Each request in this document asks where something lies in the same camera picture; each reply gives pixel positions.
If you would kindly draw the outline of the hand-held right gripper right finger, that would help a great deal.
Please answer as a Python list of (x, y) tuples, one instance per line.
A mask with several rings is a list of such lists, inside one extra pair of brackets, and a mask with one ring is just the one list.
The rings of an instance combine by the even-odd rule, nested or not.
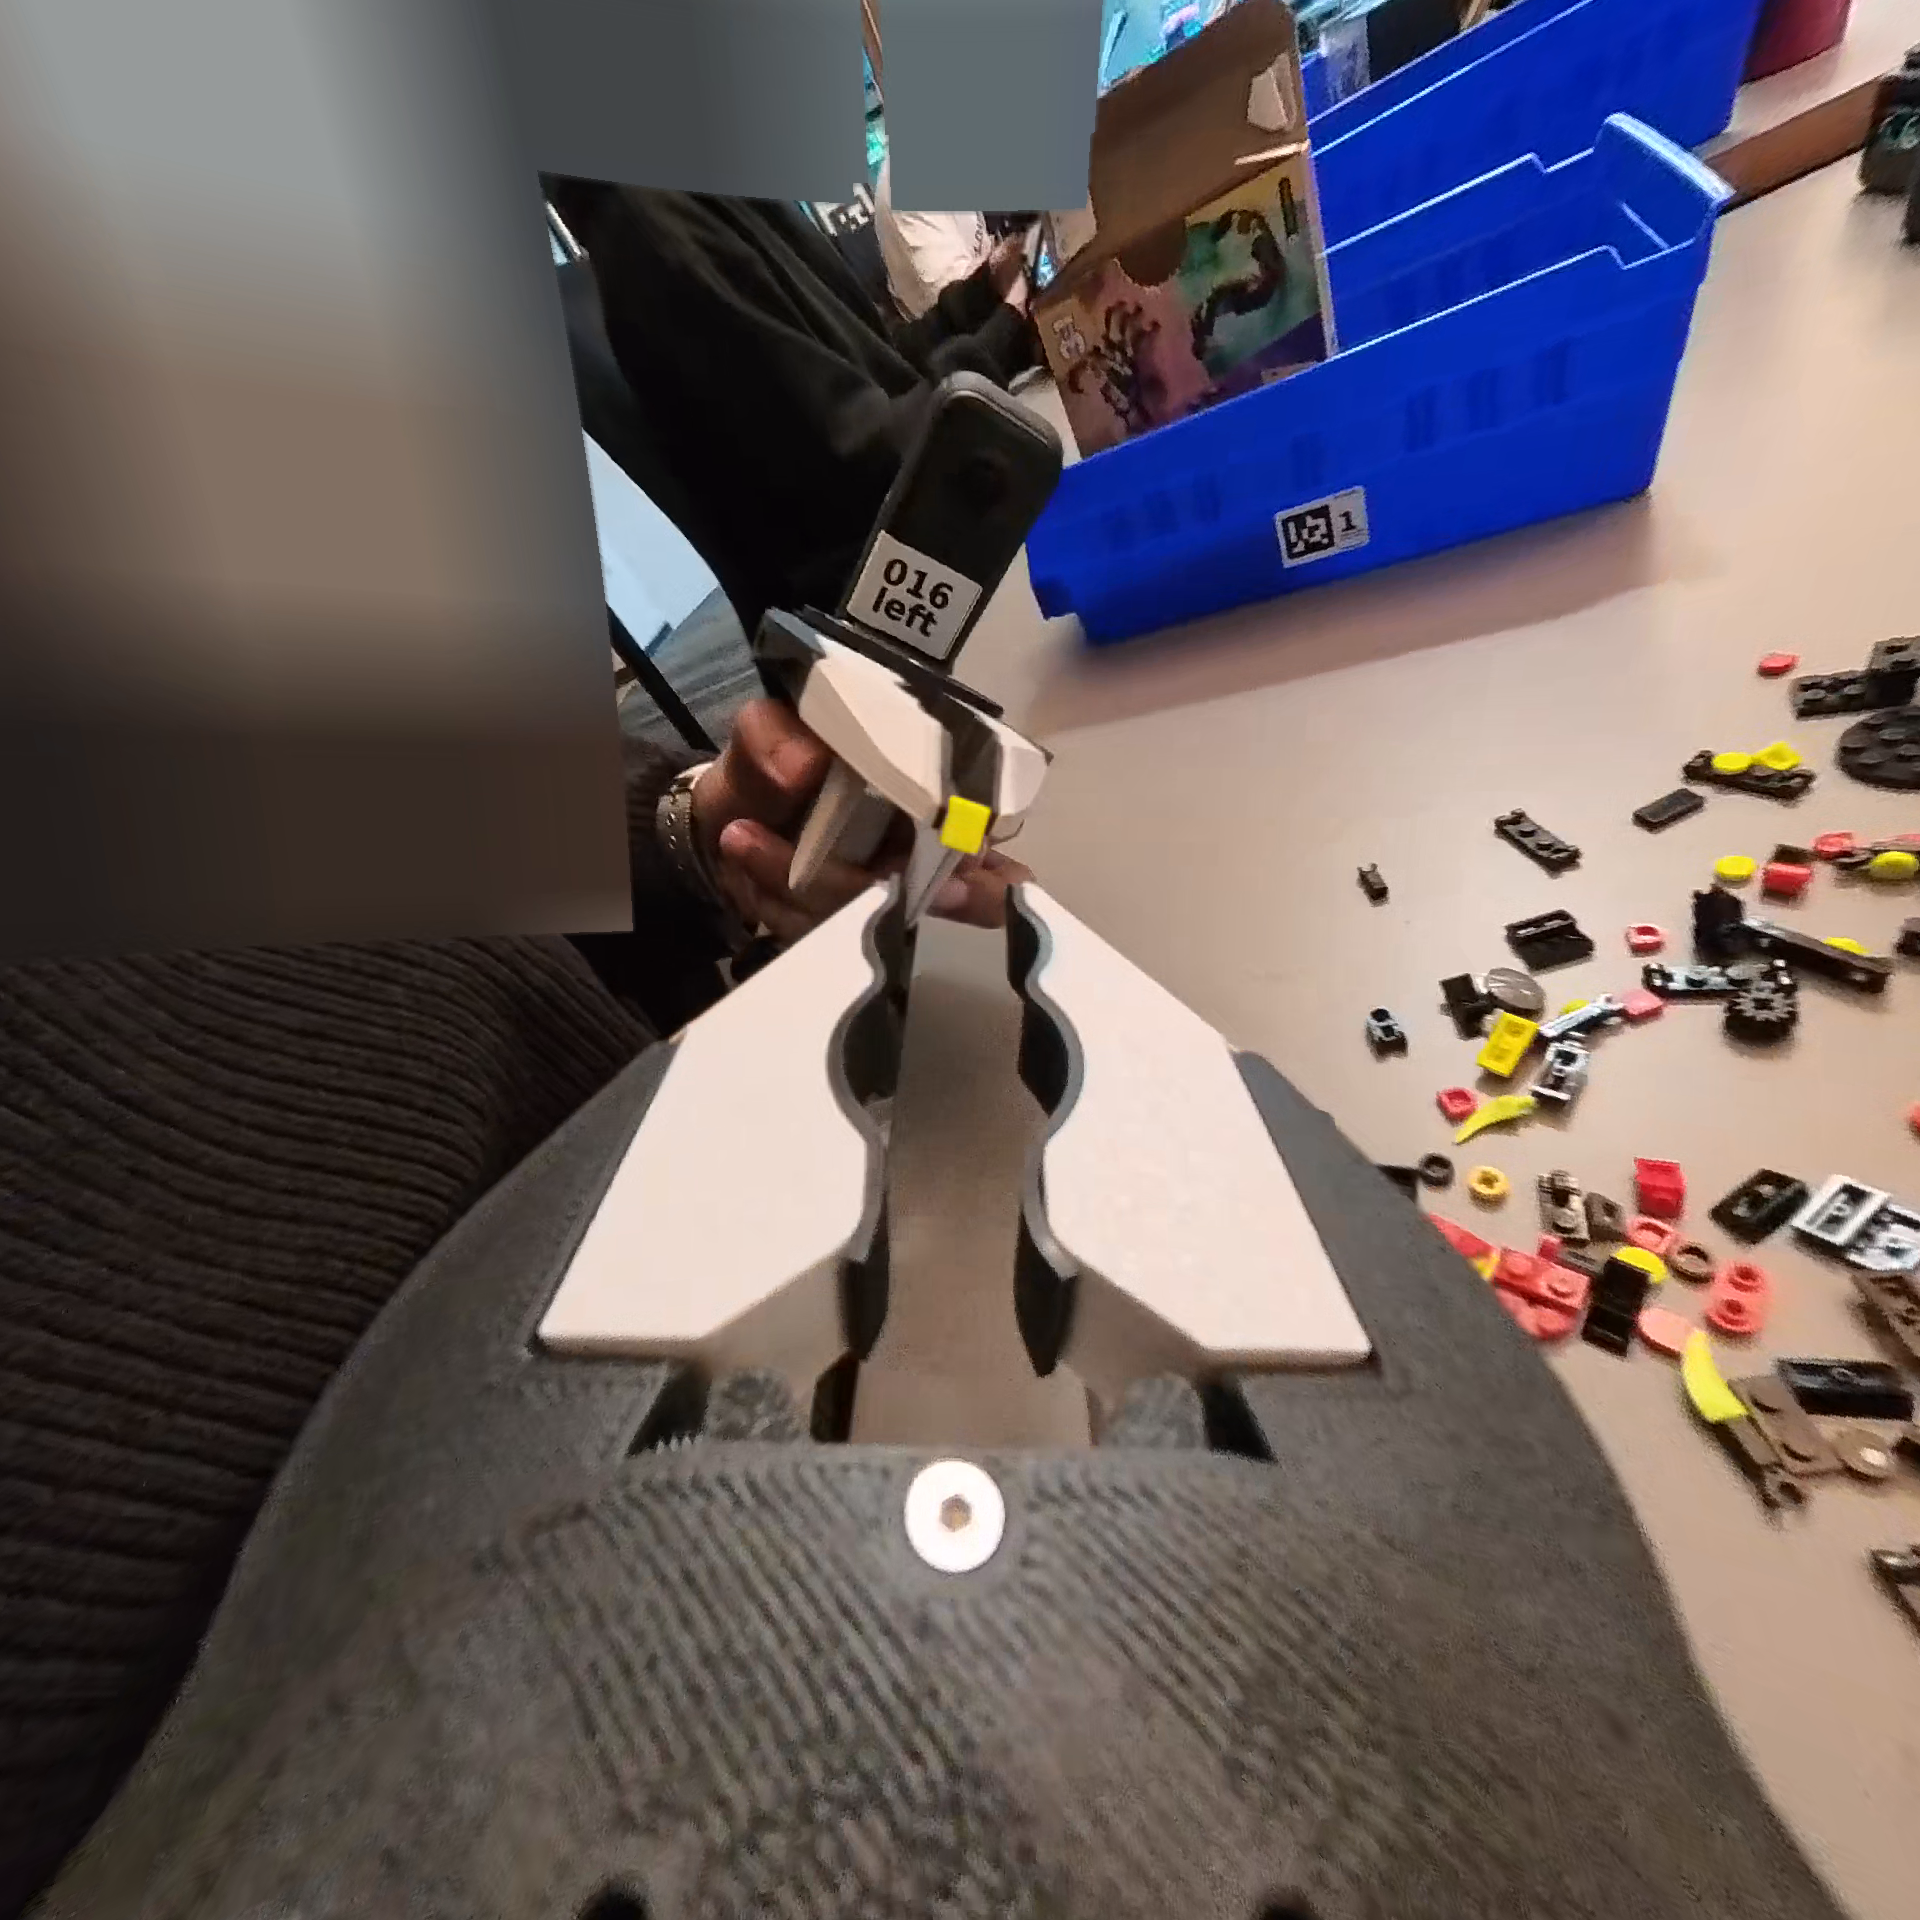
[(1258, 1426), (1251, 1386), (1377, 1386), (1377, 1345), (1277, 1139), (1249, 1059), (1055, 893), (1008, 904), (1018, 1075), (1039, 1114), (1015, 1320), (1089, 1438), (1209, 1413)]

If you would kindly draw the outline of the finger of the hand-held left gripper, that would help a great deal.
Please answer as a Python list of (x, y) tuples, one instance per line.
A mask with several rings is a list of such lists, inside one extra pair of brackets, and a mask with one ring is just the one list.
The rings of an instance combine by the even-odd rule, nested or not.
[[(905, 867), (905, 920), (919, 923), (958, 873), (981, 869), (989, 856), (1015, 837), (1041, 798), (1050, 752), (991, 716), (957, 716), (941, 723), (927, 777), (905, 805), (914, 841)], [(952, 796), (989, 803), (994, 822), (979, 856), (960, 857), (941, 846), (941, 820)]]
[(795, 712), (831, 755), (787, 876), (790, 891), (802, 896), (839, 857), (867, 800), (914, 827), (938, 819), (946, 798), (946, 734), (895, 669), (848, 650), (815, 654), (799, 680)]

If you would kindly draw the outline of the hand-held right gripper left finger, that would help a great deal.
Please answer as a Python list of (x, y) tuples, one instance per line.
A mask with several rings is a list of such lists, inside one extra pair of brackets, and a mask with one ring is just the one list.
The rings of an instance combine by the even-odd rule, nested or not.
[(665, 1045), (536, 1326), (544, 1356), (770, 1377), (848, 1433), (890, 1310), (903, 884), (881, 880)]

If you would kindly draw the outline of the person's left forearm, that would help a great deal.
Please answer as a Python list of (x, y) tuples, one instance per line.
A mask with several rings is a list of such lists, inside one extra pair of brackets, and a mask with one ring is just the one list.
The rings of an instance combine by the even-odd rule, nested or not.
[[(698, 899), (687, 896), (657, 846), (657, 803), (664, 789), (679, 768), (706, 758), (718, 757), (714, 752), (705, 757), (670, 752), (646, 736), (619, 741), (623, 800), (631, 851), (633, 947), (641, 976), (659, 995), (675, 989), (701, 998), (720, 992), (725, 968), (746, 944), (746, 928), (731, 901), (729, 914), (718, 920)], [(705, 827), (702, 835), (715, 877), (723, 882), (718, 856)]]

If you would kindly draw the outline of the printed cardboard lego box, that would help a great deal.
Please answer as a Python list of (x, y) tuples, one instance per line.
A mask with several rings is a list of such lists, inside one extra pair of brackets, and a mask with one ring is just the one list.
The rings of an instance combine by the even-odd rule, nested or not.
[(1077, 456), (1325, 363), (1338, 345), (1303, 56), (1229, 4), (1096, 108), (1089, 203), (1048, 217), (1034, 322)]

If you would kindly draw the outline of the scattered loose lego pieces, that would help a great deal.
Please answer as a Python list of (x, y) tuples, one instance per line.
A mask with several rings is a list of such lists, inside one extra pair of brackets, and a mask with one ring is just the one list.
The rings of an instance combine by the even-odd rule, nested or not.
[(1355, 729), (1329, 962), (1392, 1164), (1555, 1354), (1650, 1352), (1766, 1546), (1915, 1644), (1915, 614)]

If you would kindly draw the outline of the person's left hand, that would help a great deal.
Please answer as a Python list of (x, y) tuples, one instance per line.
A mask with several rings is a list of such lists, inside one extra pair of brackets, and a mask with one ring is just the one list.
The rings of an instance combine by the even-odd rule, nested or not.
[(746, 931), (779, 944), (808, 937), (878, 880), (901, 876), (912, 851), (895, 833), (869, 860), (838, 856), (810, 884), (792, 886), (800, 829), (831, 768), (823, 741), (783, 701), (760, 698), (737, 712), (725, 749), (693, 786), (691, 816), (715, 893)]

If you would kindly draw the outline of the blue plastic bin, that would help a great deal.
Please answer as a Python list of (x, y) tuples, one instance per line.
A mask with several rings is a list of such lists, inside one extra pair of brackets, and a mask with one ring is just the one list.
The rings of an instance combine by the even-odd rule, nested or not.
[(1625, 115), (1695, 150), (1731, 121), (1759, 3), (1523, 3), (1310, 124), (1329, 246)]
[(1643, 494), (1734, 200), (1611, 115), (1339, 243), (1326, 363), (1065, 468), (1041, 612), (1107, 644)]

